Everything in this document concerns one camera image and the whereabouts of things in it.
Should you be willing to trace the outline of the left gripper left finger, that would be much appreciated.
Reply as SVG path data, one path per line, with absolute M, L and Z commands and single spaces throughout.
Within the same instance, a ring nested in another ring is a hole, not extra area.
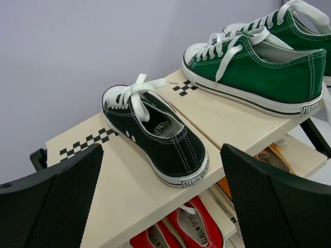
M 80 247 L 103 148 L 1 184 L 1 247 Z

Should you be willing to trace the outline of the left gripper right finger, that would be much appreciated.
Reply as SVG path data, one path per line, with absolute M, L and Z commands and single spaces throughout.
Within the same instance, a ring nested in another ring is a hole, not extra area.
M 330 247 L 330 186 L 220 151 L 245 247 Z

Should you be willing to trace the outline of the black sneaker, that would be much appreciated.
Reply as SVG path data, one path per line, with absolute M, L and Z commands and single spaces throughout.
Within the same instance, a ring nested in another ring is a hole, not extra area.
M 170 82 L 147 77 L 141 73 L 132 85 L 108 88 L 101 97 L 102 113 L 114 132 L 142 149 L 164 183 L 191 187 L 206 176 L 209 154 L 160 93 Z

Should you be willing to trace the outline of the green sneaker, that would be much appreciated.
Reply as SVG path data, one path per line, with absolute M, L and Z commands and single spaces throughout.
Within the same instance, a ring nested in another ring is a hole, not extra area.
M 317 29 L 316 32 L 306 27 L 298 18 L 304 14 Z M 295 50 L 326 50 L 324 82 L 330 89 L 330 20 L 319 9 L 305 1 L 287 1 L 280 9 L 249 23 L 234 23 L 223 31 L 243 30 L 245 32 L 265 26 L 271 34 L 280 38 Z
M 282 118 L 330 110 L 323 80 L 324 49 L 295 50 L 265 27 L 212 34 L 183 54 L 183 73 L 196 87 Z

